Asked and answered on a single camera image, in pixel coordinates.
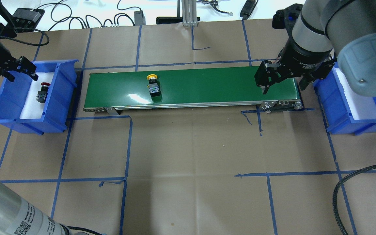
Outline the left-side silver robot arm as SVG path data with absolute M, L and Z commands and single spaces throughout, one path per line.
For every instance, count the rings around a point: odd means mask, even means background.
M 63 132 L 77 87 L 75 62 L 14 58 L 0 43 L 0 124 L 20 133 Z M 0 181 L 0 235 L 88 234 L 98 232 L 57 223 Z

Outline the right-side black gripper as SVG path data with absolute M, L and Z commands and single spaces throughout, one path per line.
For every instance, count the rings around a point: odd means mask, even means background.
M 325 79 L 335 60 L 327 52 L 311 52 L 289 38 L 281 51 L 279 63 L 264 60 L 255 73 L 255 83 L 266 95 L 270 87 L 288 78 L 302 77 L 298 85 L 304 91 L 317 79 Z

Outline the right-side silver robot arm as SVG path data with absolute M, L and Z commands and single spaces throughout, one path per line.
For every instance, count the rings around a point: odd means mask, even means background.
M 307 0 L 278 10 L 272 27 L 288 40 L 279 61 L 265 60 L 255 73 L 263 94 L 300 76 L 304 90 L 337 63 L 353 92 L 376 97 L 376 0 Z

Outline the left-side black gripper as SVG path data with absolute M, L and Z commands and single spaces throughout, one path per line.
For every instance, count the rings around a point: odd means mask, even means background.
M 36 74 L 36 68 L 36 65 L 24 56 L 18 59 L 17 64 L 17 59 L 0 43 L 0 76 L 3 76 L 10 82 L 14 82 L 15 76 L 10 72 L 16 71 L 26 74 L 34 81 L 38 81 L 39 77 Z

